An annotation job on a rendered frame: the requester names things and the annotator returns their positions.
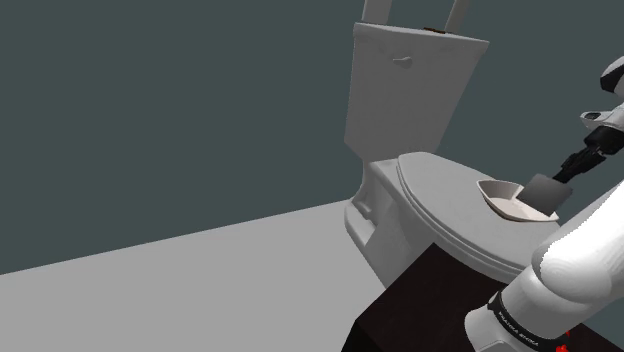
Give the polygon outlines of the grey square block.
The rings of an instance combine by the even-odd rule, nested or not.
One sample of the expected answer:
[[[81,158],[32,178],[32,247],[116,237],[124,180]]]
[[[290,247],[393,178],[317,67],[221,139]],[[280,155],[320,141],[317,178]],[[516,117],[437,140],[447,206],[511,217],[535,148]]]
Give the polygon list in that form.
[[[517,194],[516,199],[530,208],[551,216],[573,193],[566,183],[543,174],[535,174]]]

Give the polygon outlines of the white bowl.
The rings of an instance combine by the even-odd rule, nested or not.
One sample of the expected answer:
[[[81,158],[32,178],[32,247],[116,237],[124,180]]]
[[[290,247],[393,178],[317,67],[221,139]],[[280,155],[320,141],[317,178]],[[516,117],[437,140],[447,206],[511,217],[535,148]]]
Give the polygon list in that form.
[[[500,217],[517,222],[556,222],[556,212],[547,216],[517,199],[524,189],[520,184],[496,179],[478,180],[476,185],[485,202]]]

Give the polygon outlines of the white toilet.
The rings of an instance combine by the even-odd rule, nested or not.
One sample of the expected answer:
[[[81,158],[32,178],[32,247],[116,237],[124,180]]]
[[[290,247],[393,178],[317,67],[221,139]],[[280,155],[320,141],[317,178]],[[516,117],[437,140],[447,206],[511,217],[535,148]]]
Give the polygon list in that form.
[[[481,57],[482,39],[356,23],[344,140],[362,183],[345,227],[384,285],[437,247],[472,270],[511,282],[558,225],[500,216],[486,175],[437,150]]]

